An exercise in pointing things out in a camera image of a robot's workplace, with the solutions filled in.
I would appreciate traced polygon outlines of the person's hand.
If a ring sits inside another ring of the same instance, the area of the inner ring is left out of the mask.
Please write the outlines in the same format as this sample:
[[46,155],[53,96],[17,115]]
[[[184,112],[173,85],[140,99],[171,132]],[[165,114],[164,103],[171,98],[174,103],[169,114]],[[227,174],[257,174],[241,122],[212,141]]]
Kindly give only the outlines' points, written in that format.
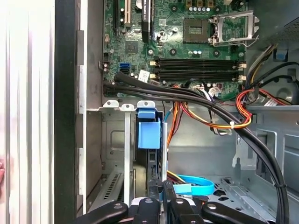
[[4,182],[5,182],[5,167],[3,161],[0,162],[0,197],[2,198],[4,192]]

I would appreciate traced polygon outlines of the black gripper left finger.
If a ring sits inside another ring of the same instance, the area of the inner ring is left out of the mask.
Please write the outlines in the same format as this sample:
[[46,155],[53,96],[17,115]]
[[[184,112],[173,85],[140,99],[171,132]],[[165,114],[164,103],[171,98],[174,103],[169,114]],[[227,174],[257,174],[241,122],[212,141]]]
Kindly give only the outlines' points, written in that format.
[[149,196],[124,202],[112,201],[74,220],[76,224],[158,224],[162,181],[154,179],[148,185]]

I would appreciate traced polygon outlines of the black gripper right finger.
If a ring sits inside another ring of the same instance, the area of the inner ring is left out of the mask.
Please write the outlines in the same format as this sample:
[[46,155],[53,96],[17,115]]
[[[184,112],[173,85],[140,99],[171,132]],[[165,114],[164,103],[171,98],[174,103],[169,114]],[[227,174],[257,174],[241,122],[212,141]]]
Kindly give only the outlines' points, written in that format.
[[163,182],[163,203],[167,224],[264,224],[257,218],[217,202],[190,205],[175,194],[172,182]]

